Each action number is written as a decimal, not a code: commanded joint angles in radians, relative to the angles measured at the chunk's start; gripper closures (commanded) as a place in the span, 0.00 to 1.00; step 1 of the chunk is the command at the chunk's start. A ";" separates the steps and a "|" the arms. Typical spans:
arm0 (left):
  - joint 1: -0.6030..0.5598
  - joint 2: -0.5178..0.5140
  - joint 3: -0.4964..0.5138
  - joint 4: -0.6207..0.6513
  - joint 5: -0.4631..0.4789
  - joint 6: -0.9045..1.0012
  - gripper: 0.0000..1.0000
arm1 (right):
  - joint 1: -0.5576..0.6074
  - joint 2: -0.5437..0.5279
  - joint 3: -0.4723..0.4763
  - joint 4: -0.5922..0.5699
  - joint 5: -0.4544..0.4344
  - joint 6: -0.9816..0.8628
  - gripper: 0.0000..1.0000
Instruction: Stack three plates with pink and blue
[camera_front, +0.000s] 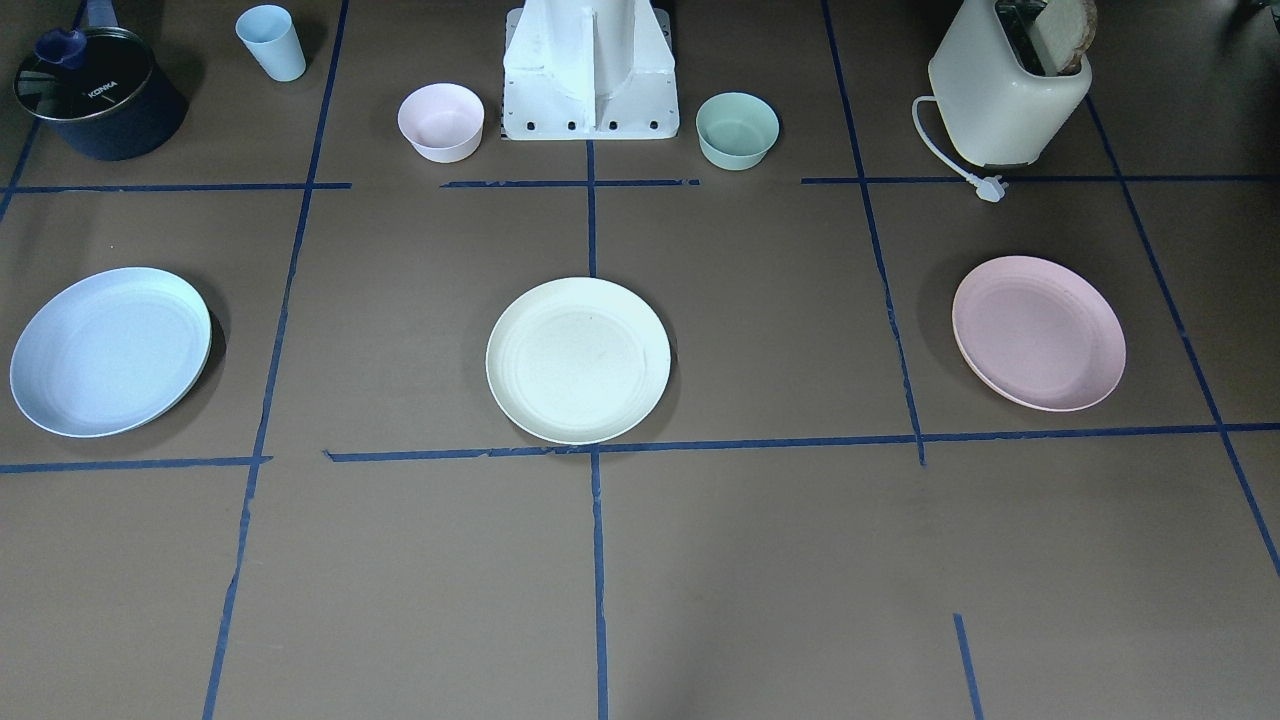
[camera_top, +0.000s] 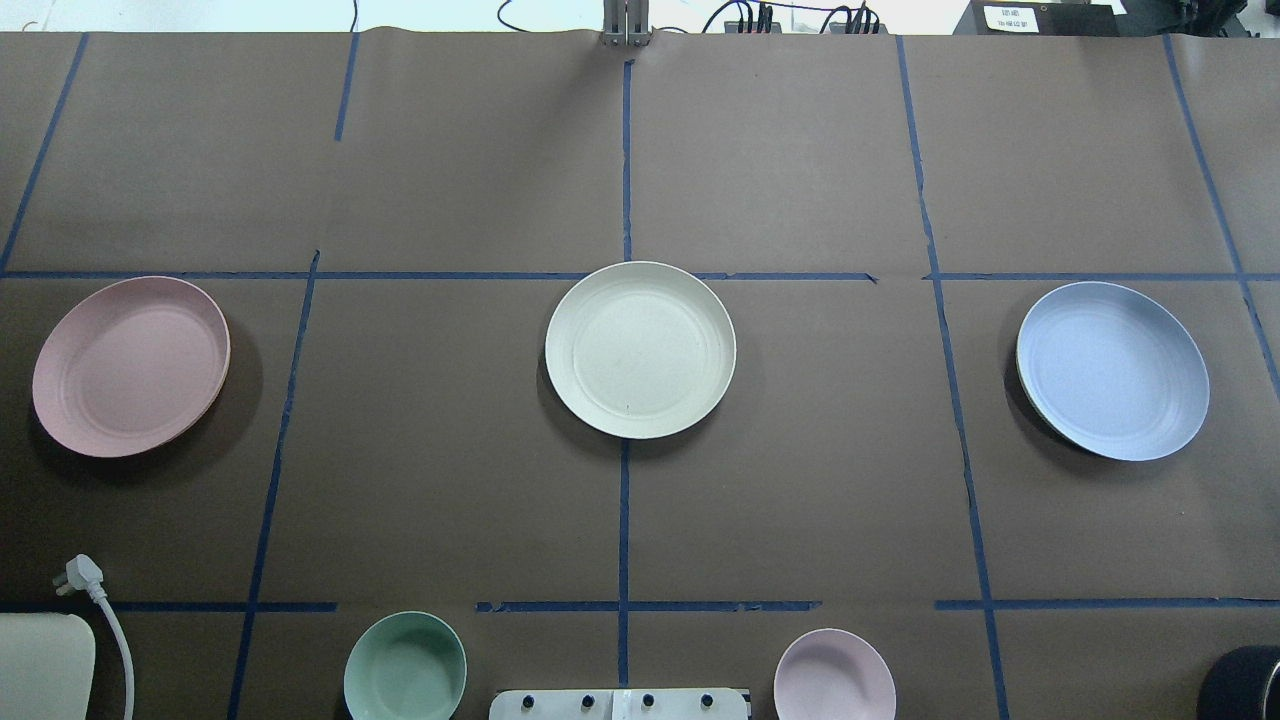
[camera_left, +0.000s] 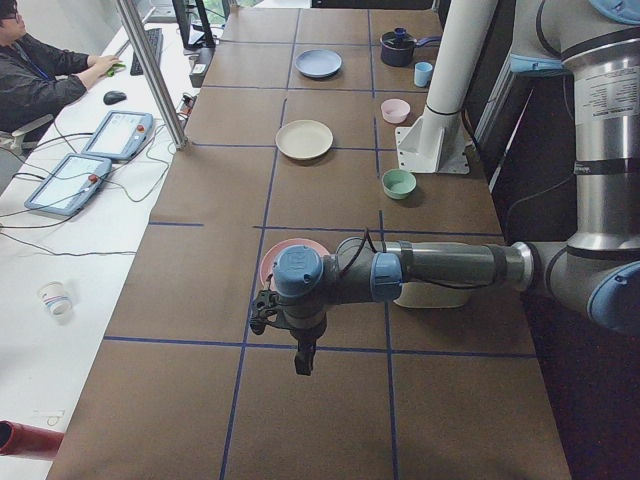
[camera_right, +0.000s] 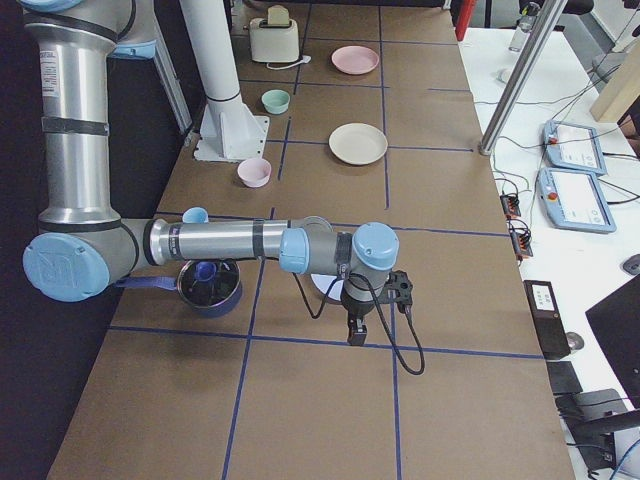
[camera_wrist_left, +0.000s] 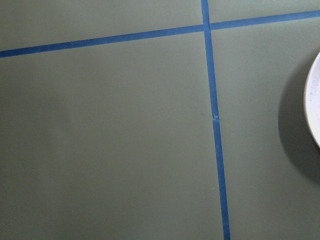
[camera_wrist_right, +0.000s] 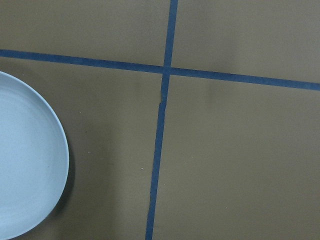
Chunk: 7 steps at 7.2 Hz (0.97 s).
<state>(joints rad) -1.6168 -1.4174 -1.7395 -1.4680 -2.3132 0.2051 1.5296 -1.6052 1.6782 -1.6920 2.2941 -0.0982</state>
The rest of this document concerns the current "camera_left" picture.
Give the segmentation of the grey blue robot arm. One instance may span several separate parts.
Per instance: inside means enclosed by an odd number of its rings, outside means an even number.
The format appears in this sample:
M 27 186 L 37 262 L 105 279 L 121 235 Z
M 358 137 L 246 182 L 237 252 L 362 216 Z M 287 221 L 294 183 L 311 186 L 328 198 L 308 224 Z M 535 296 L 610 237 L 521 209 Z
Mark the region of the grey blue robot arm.
M 639 5 L 520 1 L 511 69 L 574 79 L 577 230 L 565 242 L 510 246 L 343 241 L 322 256 L 279 252 L 251 306 L 255 334 L 287 330 L 300 375 L 313 369 L 331 305 L 384 302 L 422 281 L 451 289 L 510 285 L 546 294 L 614 331 L 639 331 Z

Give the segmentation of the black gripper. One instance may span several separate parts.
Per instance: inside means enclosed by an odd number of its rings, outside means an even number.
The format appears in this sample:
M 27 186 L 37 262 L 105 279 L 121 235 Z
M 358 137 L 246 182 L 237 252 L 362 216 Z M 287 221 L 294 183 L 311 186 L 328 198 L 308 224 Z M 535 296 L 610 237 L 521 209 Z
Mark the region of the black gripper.
M 275 291 L 260 290 L 251 304 L 251 331 L 262 335 L 267 327 L 288 330 L 298 342 L 294 357 L 297 375 L 310 376 L 314 368 L 316 342 L 327 327 L 323 307 L 286 304 Z

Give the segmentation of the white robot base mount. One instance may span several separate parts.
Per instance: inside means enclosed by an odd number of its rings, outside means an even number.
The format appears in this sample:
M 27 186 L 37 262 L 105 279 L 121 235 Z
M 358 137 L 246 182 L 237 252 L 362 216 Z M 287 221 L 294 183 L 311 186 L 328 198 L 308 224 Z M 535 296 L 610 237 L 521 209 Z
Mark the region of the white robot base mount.
M 450 3 L 423 114 L 412 126 L 396 129 L 400 169 L 414 174 L 469 173 L 461 111 L 497 4 Z

